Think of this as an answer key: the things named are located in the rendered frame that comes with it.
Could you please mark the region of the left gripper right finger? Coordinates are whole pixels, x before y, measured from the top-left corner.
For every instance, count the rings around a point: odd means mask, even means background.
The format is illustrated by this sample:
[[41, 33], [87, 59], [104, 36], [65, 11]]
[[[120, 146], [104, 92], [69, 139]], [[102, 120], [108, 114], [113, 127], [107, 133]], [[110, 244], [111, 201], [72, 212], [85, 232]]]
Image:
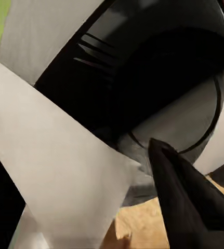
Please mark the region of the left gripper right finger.
[[148, 158], [170, 249], [224, 249], [221, 191], [162, 140], [149, 140]]

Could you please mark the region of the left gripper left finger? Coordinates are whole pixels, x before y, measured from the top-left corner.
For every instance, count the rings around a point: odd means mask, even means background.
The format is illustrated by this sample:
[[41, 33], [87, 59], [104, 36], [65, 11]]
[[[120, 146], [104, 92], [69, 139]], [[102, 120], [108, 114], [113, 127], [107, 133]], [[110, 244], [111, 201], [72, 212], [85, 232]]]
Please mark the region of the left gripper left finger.
[[8, 249], [26, 202], [0, 162], [0, 249]]

